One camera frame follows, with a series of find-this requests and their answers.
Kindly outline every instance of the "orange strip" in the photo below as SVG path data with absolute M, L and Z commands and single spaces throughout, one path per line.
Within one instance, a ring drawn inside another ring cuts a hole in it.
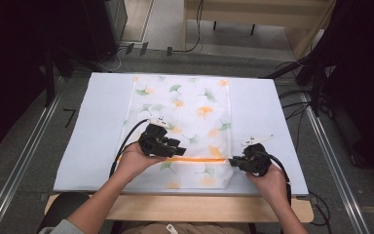
M 222 163 L 227 159 L 209 159 L 209 158 L 167 158 L 165 162 L 192 162 L 192 163 Z

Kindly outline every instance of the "white sleeve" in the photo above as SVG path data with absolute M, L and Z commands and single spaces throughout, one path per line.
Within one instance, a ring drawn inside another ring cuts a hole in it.
M 45 227 L 39 234 L 84 234 L 78 227 L 63 219 L 57 227 Z

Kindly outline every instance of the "white cable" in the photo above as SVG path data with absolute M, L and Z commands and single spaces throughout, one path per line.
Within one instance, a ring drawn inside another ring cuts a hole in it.
M 121 60 L 120 60 L 120 52 L 122 52 L 123 50 L 126 50 L 127 48 L 123 48 L 123 49 L 121 49 L 121 50 L 119 50 L 118 52 L 117 52 L 117 60 L 118 60 L 118 66 L 117 67 L 115 67 L 115 68 L 108 68 L 108 67 L 105 67 L 105 66 L 103 66 L 101 63 L 97 63 L 99 66 L 101 66 L 104 70 L 106 70 L 106 71 L 116 71 L 116 70 L 118 70 L 118 69 L 120 69 L 120 67 L 121 67 Z

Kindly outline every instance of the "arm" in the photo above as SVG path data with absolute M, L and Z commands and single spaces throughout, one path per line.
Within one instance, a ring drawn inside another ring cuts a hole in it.
M 245 174 L 260 190 L 262 197 L 272 207 L 279 219 L 283 233 L 308 233 L 287 202 L 283 172 L 271 165 L 269 171 L 261 177 Z
M 117 171 L 72 215 L 68 221 L 84 233 L 98 233 L 124 187 L 148 167 L 163 162 L 163 157 L 145 156 L 138 143 L 129 145 L 121 156 Z

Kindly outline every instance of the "floral cloth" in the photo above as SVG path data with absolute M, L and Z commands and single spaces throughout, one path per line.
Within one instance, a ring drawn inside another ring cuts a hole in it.
M 215 78 L 134 75 L 121 142 L 140 121 L 164 118 L 183 156 L 150 167 L 128 188 L 225 188 L 233 174 L 229 83 Z M 127 143 L 137 141 L 148 123 Z

